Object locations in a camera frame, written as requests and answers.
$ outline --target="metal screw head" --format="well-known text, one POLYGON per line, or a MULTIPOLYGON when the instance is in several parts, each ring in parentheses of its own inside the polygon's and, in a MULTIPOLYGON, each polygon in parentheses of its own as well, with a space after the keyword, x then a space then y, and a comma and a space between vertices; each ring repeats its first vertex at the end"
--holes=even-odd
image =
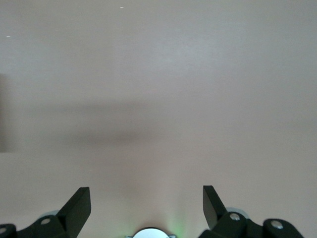
POLYGON ((233 221, 239 221, 239 220, 240 220, 239 215, 236 214, 236 213, 231 213, 231 214, 230 214, 230 218, 231 218, 233 221))
POLYGON ((283 225, 279 221, 276 221, 276 220, 271 221, 271 225, 277 229, 283 229, 283 225))
POLYGON ((50 221, 51 221, 50 218, 45 218, 41 221, 41 225, 45 225, 45 224, 49 223, 50 221))
POLYGON ((5 232, 6 232, 6 228, 5 227, 0 228, 0 234, 3 234, 5 232))

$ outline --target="screw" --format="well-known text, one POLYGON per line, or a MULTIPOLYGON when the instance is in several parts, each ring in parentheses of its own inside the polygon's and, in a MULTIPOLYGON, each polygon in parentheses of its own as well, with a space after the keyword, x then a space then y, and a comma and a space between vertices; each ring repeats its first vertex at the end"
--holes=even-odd
POLYGON ((5 227, 0 228, 0 234, 3 234, 5 232, 6 232, 6 228, 5 227))
POLYGON ((277 229, 283 229, 283 225, 279 221, 276 221, 276 220, 271 221, 271 225, 277 229))
POLYGON ((239 215, 236 214, 236 213, 231 213, 231 214, 230 214, 230 218, 231 218, 233 221, 239 221, 239 220, 240 220, 239 215))
POLYGON ((45 224, 49 223, 50 221, 51 221, 50 218, 45 218, 41 221, 41 225, 45 225, 45 224))

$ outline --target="black mechanical arm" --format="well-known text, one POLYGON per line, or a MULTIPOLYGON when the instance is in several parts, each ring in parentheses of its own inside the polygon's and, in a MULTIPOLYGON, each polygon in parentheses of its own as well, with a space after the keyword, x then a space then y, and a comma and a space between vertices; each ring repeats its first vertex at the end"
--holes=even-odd
POLYGON ((203 204, 210 230, 199 238, 303 238, 287 221, 267 219, 260 226, 237 212, 228 212, 213 186, 204 186, 203 204))
MULTIPOLYGON (((228 212, 213 186, 204 186, 204 214, 209 226, 199 238, 303 238, 281 219, 267 219, 263 226, 237 212, 228 212)), ((0 238, 76 238, 91 212, 90 191, 81 187, 55 215, 45 216, 17 231, 13 224, 0 225, 0 238)))
POLYGON ((89 188, 81 187, 55 216, 44 216, 18 232, 13 224, 0 225, 0 238, 76 238, 90 212, 89 188))

